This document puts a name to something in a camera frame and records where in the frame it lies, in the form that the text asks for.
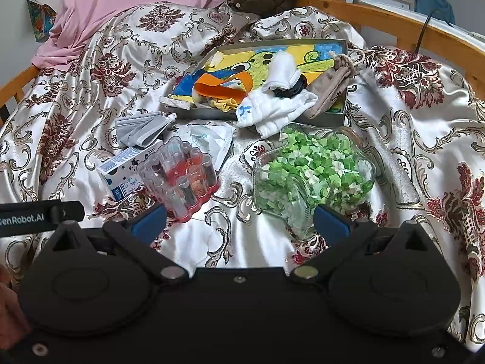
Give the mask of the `person's left hand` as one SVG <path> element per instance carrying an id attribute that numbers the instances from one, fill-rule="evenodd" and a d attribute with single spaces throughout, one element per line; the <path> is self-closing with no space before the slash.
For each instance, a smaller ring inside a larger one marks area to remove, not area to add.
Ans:
<path id="1" fill-rule="evenodd" d="M 12 278 L 1 266 L 1 349 L 8 350 L 30 333 L 30 325 L 20 307 Z"/>

